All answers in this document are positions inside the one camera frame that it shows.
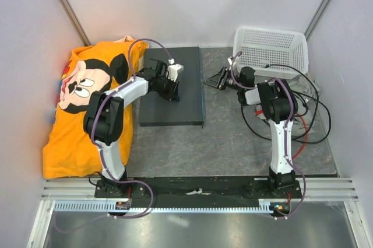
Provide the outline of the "dark blue network switch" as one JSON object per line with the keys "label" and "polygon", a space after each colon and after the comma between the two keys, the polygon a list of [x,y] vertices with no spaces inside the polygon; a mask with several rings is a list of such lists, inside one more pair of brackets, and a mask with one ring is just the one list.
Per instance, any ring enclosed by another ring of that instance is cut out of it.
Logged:
{"label": "dark blue network switch", "polygon": [[[167,58],[183,66],[175,81],[167,74]],[[150,75],[150,92],[140,98],[141,127],[203,125],[205,105],[199,47],[152,48],[145,51],[143,73]]]}

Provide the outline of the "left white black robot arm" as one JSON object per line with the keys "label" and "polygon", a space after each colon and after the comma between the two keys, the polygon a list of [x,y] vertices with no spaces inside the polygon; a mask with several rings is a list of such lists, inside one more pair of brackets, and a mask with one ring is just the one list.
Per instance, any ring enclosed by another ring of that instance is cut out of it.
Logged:
{"label": "left white black robot arm", "polygon": [[86,111],[83,129],[96,146],[102,165],[102,175],[109,179],[108,191],[123,197],[128,191],[125,166],[119,150],[119,138],[124,130],[124,110],[136,99],[156,92],[169,102],[178,102],[179,75],[184,66],[173,59],[166,64],[155,60],[155,68],[143,68],[119,87],[94,92]]}

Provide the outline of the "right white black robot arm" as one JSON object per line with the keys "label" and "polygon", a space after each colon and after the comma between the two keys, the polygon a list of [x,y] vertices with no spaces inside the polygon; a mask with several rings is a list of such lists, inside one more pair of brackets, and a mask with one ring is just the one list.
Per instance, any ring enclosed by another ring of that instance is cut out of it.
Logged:
{"label": "right white black robot arm", "polygon": [[259,105],[270,126],[272,160],[269,166],[267,191],[272,197],[281,197],[288,187],[295,185],[295,170],[291,157],[291,130],[298,104],[284,79],[255,83],[255,70],[243,67],[238,75],[223,67],[207,78],[204,84],[215,89],[232,88],[237,91],[242,107]]}

